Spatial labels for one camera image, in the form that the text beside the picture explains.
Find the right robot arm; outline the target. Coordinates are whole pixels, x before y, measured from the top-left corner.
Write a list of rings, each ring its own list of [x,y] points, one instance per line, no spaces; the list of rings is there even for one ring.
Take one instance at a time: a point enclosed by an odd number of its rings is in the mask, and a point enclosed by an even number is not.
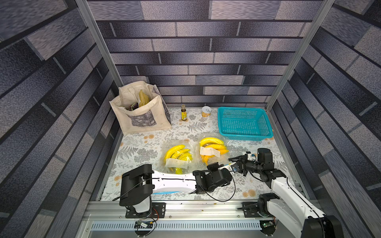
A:
[[[250,154],[230,159],[234,173],[259,174],[260,180],[271,189],[261,194],[257,202],[245,203],[241,210],[262,217],[274,217],[296,238],[342,238],[342,226],[334,216],[328,216],[309,202],[288,177],[275,168],[272,153],[259,151],[257,159]]]

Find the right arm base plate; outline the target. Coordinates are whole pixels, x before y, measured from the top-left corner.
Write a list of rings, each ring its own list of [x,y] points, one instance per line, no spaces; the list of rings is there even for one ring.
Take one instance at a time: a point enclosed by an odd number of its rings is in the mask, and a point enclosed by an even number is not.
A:
[[[242,210],[245,218],[260,218],[258,203],[257,202],[243,202],[242,207],[238,208]]]

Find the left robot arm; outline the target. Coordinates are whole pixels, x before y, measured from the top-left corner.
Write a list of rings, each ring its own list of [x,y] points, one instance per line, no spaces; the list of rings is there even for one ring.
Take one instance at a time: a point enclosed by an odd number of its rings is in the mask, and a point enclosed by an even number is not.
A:
[[[120,195],[113,200],[119,205],[134,208],[137,213],[152,209],[153,194],[186,193],[210,195],[218,187],[233,182],[230,166],[213,163],[206,170],[196,170],[189,174],[177,175],[158,172],[151,164],[139,166],[122,175]]]

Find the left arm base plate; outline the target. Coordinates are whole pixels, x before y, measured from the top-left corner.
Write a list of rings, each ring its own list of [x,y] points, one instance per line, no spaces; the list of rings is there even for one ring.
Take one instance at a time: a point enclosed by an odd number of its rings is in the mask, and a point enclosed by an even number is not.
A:
[[[151,204],[127,206],[126,218],[164,218],[166,213],[165,202],[154,202]]]

